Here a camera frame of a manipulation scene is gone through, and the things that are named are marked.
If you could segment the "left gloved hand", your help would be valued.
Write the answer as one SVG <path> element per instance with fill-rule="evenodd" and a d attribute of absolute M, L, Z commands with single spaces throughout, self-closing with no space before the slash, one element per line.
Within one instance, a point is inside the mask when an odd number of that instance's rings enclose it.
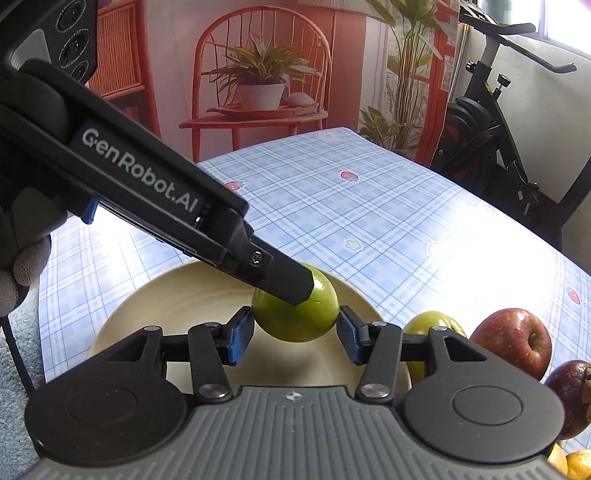
<path fill-rule="evenodd" d="M 1 316 L 14 311 L 47 265 L 50 234 L 67 212 L 32 188 L 25 188 L 1 210 Z"/>

